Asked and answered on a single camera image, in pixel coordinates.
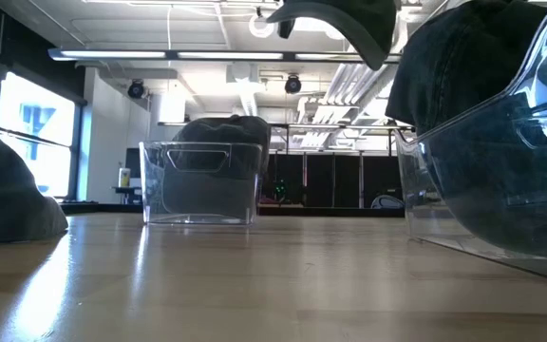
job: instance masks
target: desk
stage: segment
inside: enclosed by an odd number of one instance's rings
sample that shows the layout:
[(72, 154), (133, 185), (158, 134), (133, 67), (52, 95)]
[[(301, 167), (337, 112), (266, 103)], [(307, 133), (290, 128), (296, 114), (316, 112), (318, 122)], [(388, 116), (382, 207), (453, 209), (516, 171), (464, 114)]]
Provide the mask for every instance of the desk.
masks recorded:
[(547, 279), (412, 240), (402, 218), (69, 225), (0, 244), (0, 341), (547, 342)]
[(130, 196), (134, 195), (137, 190), (141, 190), (139, 186), (112, 186), (111, 188), (115, 190), (116, 194), (122, 195), (120, 204), (134, 204), (130, 202)]

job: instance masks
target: fluorescent light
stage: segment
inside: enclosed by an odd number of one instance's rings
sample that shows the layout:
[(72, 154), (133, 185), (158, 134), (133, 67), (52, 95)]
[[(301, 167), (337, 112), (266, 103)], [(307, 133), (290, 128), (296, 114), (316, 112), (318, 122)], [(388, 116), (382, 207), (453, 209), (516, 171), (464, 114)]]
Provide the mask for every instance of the fluorescent light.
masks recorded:
[(386, 125), (349, 125), (346, 126), (346, 129), (382, 129), (382, 130), (390, 130), (390, 129), (400, 129), (400, 126), (386, 126)]
[(289, 128), (341, 128), (339, 124), (289, 124)]
[(122, 51), (122, 50), (63, 50), (67, 58), (166, 58), (163, 51)]
[(279, 61), (282, 53), (276, 52), (179, 52), (180, 59), (221, 59), (221, 60), (268, 60)]
[(185, 97), (179, 90), (171, 90), (160, 97), (160, 122), (183, 123), (185, 121)]
[(158, 122), (158, 125), (168, 125), (168, 126), (185, 126), (187, 123), (163, 123)]
[(340, 61), (340, 62), (363, 62), (357, 53), (297, 53), (299, 61)]

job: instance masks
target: ceiling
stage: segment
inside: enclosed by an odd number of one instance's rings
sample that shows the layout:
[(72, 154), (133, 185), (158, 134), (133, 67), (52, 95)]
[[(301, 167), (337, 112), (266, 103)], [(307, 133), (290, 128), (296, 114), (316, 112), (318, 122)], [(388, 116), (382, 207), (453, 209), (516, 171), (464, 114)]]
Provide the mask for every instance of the ceiling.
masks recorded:
[[(419, 13), (428, 12), (431, 2), (436, 1), (424, 2), (424, 8), (413, 14), (418, 17)], [(295, 31), (288, 40), (277, 37), (275, 33), (266, 39), (257, 38), (248, 28), (250, 16), (223, 18), (226, 42), (216, 11), (204, 7), (193, 9), (203, 13), (196, 14), (184, 8), (171, 8), (168, 13), (168, 6), (129, 6), (83, 0), (0, 0), (0, 8), (62, 48), (167, 49), (168, 17), (172, 49), (346, 51), (349, 47), (347, 41), (333, 40), (325, 32)], [(254, 14), (251, 9), (222, 8), (221, 11), (223, 15)], [(121, 62), (119, 65), (109, 63), (109, 67), (128, 70), (166, 69), (169, 66), (165, 62)], [(217, 88), (225, 87), (224, 63), (184, 62), (173, 63), (170, 67), (179, 72), (198, 96), (203, 110), (223, 112), (229, 111), (230, 106), (239, 105), (237, 96), (221, 96), (216, 92)], [(264, 63), (259, 68), (260, 76), (267, 72), (273, 77), (268, 78), (266, 92), (257, 94), (257, 104), (296, 107), (299, 96), (289, 96), (284, 92), (289, 73), (299, 74), (304, 90), (326, 91), (338, 66)]]
[[(214, 7), (137, 7), (92, 1), (95, 0), (0, 0), (0, 8), (60, 48), (168, 49), (169, 44), (171, 49), (345, 52), (351, 48), (346, 40), (331, 39), (324, 31), (296, 30), (288, 40), (279, 38), (275, 33), (268, 38), (257, 38), (249, 30), (249, 15), (254, 15), (253, 9), (222, 7), (221, 23)], [(404, 1), (403, 10), (399, 12), (399, 21), (405, 24), (405, 40), (396, 45), (397, 51), (392, 52), (401, 52), (410, 32), (436, 9), (455, 6), (463, 0), (406, 0), (405, 4)], [(109, 83), (117, 84), (120, 88), (127, 87), (133, 78), (131, 75), (141, 70), (161, 70), (158, 77), (145, 78), (145, 84), (156, 93), (169, 87), (167, 75), (172, 74), (171, 69), (176, 71), (176, 77), (193, 94), (193, 101), (187, 109), (190, 115), (232, 113), (236, 108), (242, 107), (240, 97), (226, 89), (226, 68), (229, 63), (123, 61), (92, 65), (99, 68), (101, 76), (108, 78)], [(277, 123), (288, 123), (292, 120), (287, 111), (296, 110), (302, 97), (322, 97), (329, 90), (331, 82), (334, 83), (335, 76), (340, 76), (343, 69), (336, 64), (278, 62), (259, 63), (257, 67), (258, 79), (266, 83), (266, 90), (255, 94), (255, 104), (259, 108), (285, 108), (259, 110), (259, 113), (268, 113), (263, 114), (268, 116), (268, 121)], [(357, 85), (359, 76), (362, 75), (362, 70), (354, 70), (352, 76), (355, 73), (358, 78), (351, 86)], [(368, 88), (372, 90), (364, 94), (368, 101), (356, 104), (359, 109), (348, 111), (351, 118), (344, 120), (354, 120), (358, 112), (361, 112), (364, 119), (357, 124), (373, 124), (384, 118), (387, 103), (385, 92), (389, 91), (395, 68), (378, 72), (374, 75), (377, 77), (373, 78), (373, 83), (368, 83)], [(302, 93), (286, 94), (284, 84), (289, 74), (299, 75), (303, 84)], [(372, 103), (371, 99), (375, 98), (377, 101)], [(368, 108), (368, 113), (362, 113), (364, 108)]]

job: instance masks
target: gray fabric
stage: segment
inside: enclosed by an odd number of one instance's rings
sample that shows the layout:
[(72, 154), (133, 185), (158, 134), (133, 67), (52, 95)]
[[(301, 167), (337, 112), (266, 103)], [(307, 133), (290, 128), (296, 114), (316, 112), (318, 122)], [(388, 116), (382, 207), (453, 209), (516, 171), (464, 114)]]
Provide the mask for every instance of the gray fabric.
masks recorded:
[[(258, 117), (206, 118), (187, 124), (176, 142), (213, 144), (171, 146), (175, 149), (165, 152), (162, 198), (166, 211), (245, 219), (255, 206), (256, 177), (267, 172), (270, 139), (271, 128)], [(228, 150), (216, 143), (240, 145)], [(230, 154), (224, 159), (222, 153), (190, 152), (192, 149)]]
[(393, 0), (286, 0), (268, 22), (299, 17), (319, 19), (338, 29), (367, 65), (377, 70), (391, 49), (396, 5)]
[(474, 0), (428, 21), (406, 44), (386, 116), (422, 134), (497, 95), (546, 13), (520, 0)]
[[(259, 117), (237, 116), (230, 118), (204, 118), (188, 123), (174, 138), (175, 142), (189, 143), (254, 143), (262, 147), (259, 173), (267, 172), (272, 129)], [(236, 154), (252, 164), (252, 155)]]
[(39, 193), (25, 162), (0, 140), (0, 242), (49, 238), (66, 228), (58, 203)]
[[(386, 115), (423, 136), (501, 93), (546, 14), (517, 0), (474, 0), (429, 21), (406, 45)], [(500, 98), (428, 137), (424, 150), (463, 227), (500, 248), (547, 257), (547, 148), (527, 146), (512, 124), (529, 115), (524, 94)], [(521, 133), (547, 146), (540, 128)]]

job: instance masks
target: clear plastic bin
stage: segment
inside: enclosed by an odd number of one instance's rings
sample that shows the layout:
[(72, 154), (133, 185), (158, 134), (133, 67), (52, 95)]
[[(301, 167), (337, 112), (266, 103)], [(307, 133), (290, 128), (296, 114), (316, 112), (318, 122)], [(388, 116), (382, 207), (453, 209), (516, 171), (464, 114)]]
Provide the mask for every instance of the clear plastic bin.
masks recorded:
[(260, 163), (257, 144), (142, 142), (144, 221), (250, 224)]
[(501, 94), (396, 138), (412, 236), (547, 275), (547, 18)]

